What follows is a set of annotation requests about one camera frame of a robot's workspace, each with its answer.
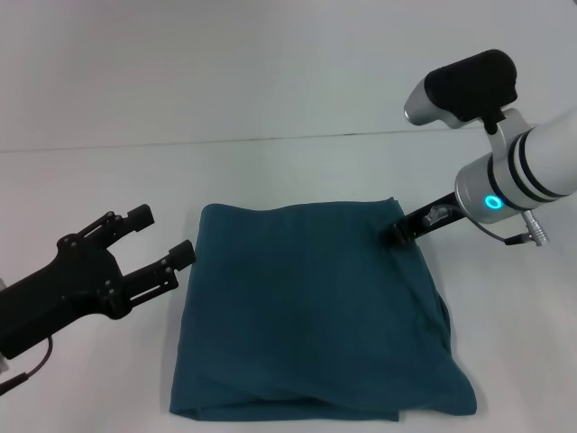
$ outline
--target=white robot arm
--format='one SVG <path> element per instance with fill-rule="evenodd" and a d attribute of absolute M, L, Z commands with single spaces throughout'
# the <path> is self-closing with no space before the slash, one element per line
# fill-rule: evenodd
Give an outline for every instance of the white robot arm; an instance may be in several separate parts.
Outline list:
<path fill-rule="evenodd" d="M 468 217 L 476 226 L 521 214 L 528 233 L 507 244 L 547 236 L 531 210 L 577 190 L 577 109 L 532 128 L 515 109 L 501 111 L 517 99 L 517 71 L 501 51 L 486 51 L 429 73 L 405 104 L 412 124 L 442 120 L 460 128 L 482 120 L 491 152 L 463 167 L 454 193 L 397 222 L 384 235 L 404 244 L 441 226 Z"/>

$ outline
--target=black stripe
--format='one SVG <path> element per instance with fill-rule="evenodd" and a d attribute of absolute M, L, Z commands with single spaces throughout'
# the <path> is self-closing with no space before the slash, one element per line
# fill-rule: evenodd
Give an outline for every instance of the black stripe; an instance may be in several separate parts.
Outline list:
<path fill-rule="evenodd" d="M 523 183 L 523 180 L 521 180 L 519 173 L 517 172 L 517 167 L 515 167 L 515 157 L 514 157 L 515 146 L 517 146 L 517 143 L 519 142 L 519 140 L 524 143 L 528 134 L 529 134 L 529 131 L 527 131 L 526 133 L 521 135 L 520 138 L 517 138 L 513 142 L 513 144 L 511 144 L 509 146 L 508 155 L 507 155 L 508 170 L 511 172 L 511 177 L 515 181 L 515 184 L 523 192 L 523 194 L 525 194 L 527 197 L 531 198 L 534 201 L 538 201 L 539 203 L 551 203 L 552 201 L 555 201 L 555 200 L 554 199 L 549 200 L 547 198 L 541 198 L 541 197 L 537 196 L 537 194 L 535 192 L 533 192 L 531 189 L 527 188 L 525 183 Z"/>
<path fill-rule="evenodd" d="M 529 210 L 529 209 L 525 209 L 524 207 L 517 206 L 511 200 L 506 198 L 505 195 L 503 194 L 503 191 L 501 191 L 501 189 L 499 188 L 499 185 L 497 185 L 497 181 L 495 180 L 495 173 L 493 173 L 493 155 L 491 155 L 489 157 L 489 163 L 487 164 L 487 176 L 489 177 L 490 187 L 493 188 L 493 191 L 495 191 L 495 194 L 497 194 L 497 196 L 501 200 L 503 200 L 503 203 L 505 203 L 511 209 L 518 210 L 519 212 L 524 212 L 526 210 Z"/>
<path fill-rule="evenodd" d="M 546 196 L 556 198 L 569 196 L 570 194 L 557 194 L 555 192 L 552 192 L 539 183 L 534 174 L 531 172 L 531 169 L 529 169 L 529 164 L 527 163 L 527 156 L 525 155 L 525 141 L 526 140 L 522 140 L 521 143 L 519 143 L 519 159 L 521 161 L 521 168 L 523 169 L 523 172 L 527 176 L 527 179 L 529 179 L 529 181 L 539 192 L 545 194 Z"/>

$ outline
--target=towel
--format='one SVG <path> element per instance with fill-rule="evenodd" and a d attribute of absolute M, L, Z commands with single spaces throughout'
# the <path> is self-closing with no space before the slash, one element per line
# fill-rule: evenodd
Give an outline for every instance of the towel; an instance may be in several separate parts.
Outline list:
<path fill-rule="evenodd" d="M 396 200 L 202 212 L 170 411 L 197 420 L 398 420 L 476 411 L 447 308 Z"/>

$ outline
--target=white wall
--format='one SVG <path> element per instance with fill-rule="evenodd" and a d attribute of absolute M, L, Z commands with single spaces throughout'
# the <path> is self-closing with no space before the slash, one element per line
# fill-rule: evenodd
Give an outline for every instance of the white wall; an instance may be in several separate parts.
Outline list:
<path fill-rule="evenodd" d="M 0 149 L 407 130 L 428 71 L 491 48 L 536 123 L 577 101 L 576 23 L 572 0 L 0 0 Z"/>

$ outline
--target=blue led ring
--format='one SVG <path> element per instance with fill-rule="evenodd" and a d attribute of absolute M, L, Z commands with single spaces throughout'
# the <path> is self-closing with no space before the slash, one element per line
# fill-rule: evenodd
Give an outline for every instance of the blue led ring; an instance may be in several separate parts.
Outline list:
<path fill-rule="evenodd" d="M 485 198 L 485 205 L 493 210 L 501 209 L 503 207 L 503 200 L 497 196 L 487 196 Z"/>

